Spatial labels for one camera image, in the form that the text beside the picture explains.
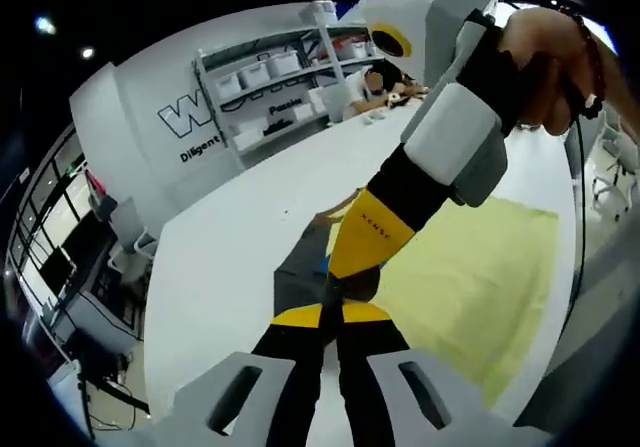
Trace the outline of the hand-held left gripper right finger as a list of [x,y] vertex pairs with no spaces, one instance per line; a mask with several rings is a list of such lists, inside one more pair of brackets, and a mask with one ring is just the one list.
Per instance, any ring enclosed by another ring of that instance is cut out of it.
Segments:
[[339,388],[355,446],[434,446],[430,435],[487,415],[479,389],[410,349],[387,312],[344,301],[336,314]]

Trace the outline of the person's right hand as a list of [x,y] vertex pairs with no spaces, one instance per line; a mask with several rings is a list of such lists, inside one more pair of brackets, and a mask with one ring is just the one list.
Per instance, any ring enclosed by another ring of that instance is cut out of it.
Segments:
[[567,75],[583,97],[595,93],[593,68],[578,23],[546,8],[518,10],[509,17],[498,49],[509,52],[531,80],[520,120],[541,125],[553,136],[562,135],[571,124],[571,112],[561,76]]

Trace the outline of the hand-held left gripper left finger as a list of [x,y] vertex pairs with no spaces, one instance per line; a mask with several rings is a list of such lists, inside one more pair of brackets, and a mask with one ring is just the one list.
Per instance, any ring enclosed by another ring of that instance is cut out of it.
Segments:
[[181,388],[153,429],[157,446],[303,446],[320,394],[322,306],[273,318],[249,352],[235,352]]

